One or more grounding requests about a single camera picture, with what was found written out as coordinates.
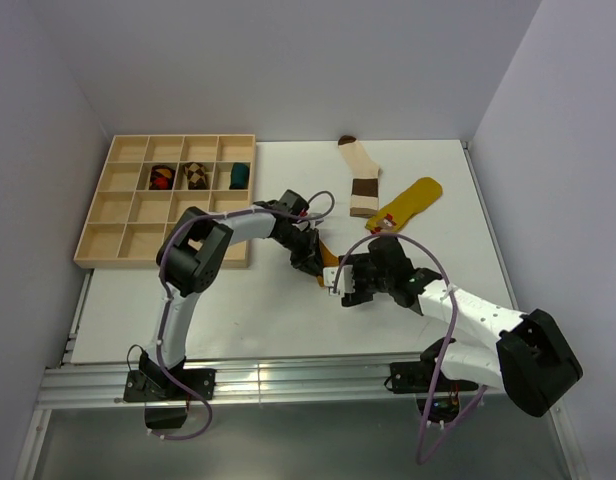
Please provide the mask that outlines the mustard yellow sock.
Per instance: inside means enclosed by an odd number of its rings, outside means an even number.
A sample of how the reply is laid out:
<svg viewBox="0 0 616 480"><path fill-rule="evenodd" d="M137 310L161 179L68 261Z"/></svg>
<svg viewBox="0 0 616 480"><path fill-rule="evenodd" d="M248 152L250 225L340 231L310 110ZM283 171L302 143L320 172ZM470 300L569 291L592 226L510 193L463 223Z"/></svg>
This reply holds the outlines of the mustard yellow sock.
<svg viewBox="0 0 616 480"><path fill-rule="evenodd" d="M330 251L330 249L327 247L327 245L322 240L320 240L319 248L320 248L324 268L331 268L331 267L337 268L339 266L339 258ZM319 276L317 276L317 283L321 288L324 288L325 285L324 285L324 279L323 279L323 270L322 270L322 273Z"/></svg>

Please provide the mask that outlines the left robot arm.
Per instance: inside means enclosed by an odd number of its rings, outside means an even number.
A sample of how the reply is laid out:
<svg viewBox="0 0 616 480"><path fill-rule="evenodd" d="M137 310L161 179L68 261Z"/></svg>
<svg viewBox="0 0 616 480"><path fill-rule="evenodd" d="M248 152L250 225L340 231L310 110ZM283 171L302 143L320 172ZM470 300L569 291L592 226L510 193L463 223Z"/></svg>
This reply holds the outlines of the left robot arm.
<svg viewBox="0 0 616 480"><path fill-rule="evenodd" d="M185 210L158 251L164 307L150 345L142 353L139 371L147 388L160 399L171 399L183 386L186 338L201 294L215 281L227 250L253 239L272 239L290 252L293 268L312 277L322 274L323 256L309 203L292 190L278 200L260 201L226 213Z"/></svg>

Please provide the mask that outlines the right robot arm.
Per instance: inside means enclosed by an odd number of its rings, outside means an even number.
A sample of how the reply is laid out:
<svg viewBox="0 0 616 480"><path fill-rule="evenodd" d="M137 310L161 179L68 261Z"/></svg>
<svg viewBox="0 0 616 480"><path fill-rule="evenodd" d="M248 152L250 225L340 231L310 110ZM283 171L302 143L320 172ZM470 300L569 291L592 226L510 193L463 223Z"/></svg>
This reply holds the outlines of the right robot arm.
<svg viewBox="0 0 616 480"><path fill-rule="evenodd" d="M508 309L445 280L440 269L416 268L394 236L372 240L362 254L347 254L323 271L324 284L344 307L375 294L471 337L439 339L414 362L391 365L388 389L395 394L449 394L481 386L504 391L523 412L543 416L583 376L583 369L554 318L535 309Z"/></svg>

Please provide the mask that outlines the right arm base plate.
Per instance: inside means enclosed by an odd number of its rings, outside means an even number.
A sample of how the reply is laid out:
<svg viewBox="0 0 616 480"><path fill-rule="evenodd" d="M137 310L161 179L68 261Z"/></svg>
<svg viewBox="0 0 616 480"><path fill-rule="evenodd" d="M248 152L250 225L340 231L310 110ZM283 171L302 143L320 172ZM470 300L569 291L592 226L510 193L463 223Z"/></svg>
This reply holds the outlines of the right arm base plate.
<svg viewBox="0 0 616 480"><path fill-rule="evenodd" d="M389 376L384 387L394 394L423 394L429 391L434 364L422 361L393 362L389 365ZM479 386L471 381L450 380L439 374L435 393L474 392Z"/></svg>

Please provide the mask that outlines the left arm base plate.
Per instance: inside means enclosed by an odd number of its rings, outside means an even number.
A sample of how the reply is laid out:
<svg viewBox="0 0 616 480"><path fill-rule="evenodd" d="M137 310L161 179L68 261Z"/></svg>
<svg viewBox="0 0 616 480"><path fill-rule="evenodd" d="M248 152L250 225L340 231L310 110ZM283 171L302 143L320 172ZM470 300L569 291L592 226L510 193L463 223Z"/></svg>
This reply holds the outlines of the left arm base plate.
<svg viewBox="0 0 616 480"><path fill-rule="evenodd" d="M180 383L194 390L205 400L214 395L216 371L210 368L184 369L176 375ZM128 373L123 401L126 403L164 402L191 400L192 395L171 380L165 379L165 386L152 382L139 370Z"/></svg>

